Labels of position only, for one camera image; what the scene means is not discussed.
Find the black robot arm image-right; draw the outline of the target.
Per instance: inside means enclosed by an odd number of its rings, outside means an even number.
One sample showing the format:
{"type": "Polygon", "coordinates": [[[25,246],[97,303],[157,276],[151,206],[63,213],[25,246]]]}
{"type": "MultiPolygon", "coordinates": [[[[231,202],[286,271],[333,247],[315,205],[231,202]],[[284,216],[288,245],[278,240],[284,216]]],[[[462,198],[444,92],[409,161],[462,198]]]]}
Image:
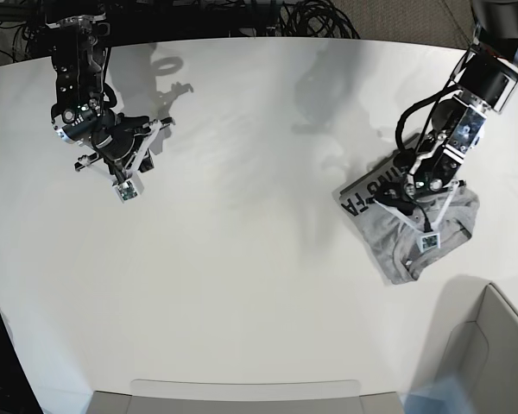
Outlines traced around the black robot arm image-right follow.
{"type": "Polygon", "coordinates": [[[489,112],[518,86],[518,1],[474,1],[470,46],[444,87],[401,115],[395,183],[371,199],[421,235],[435,235],[460,186],[456,175],[489,112]]]}

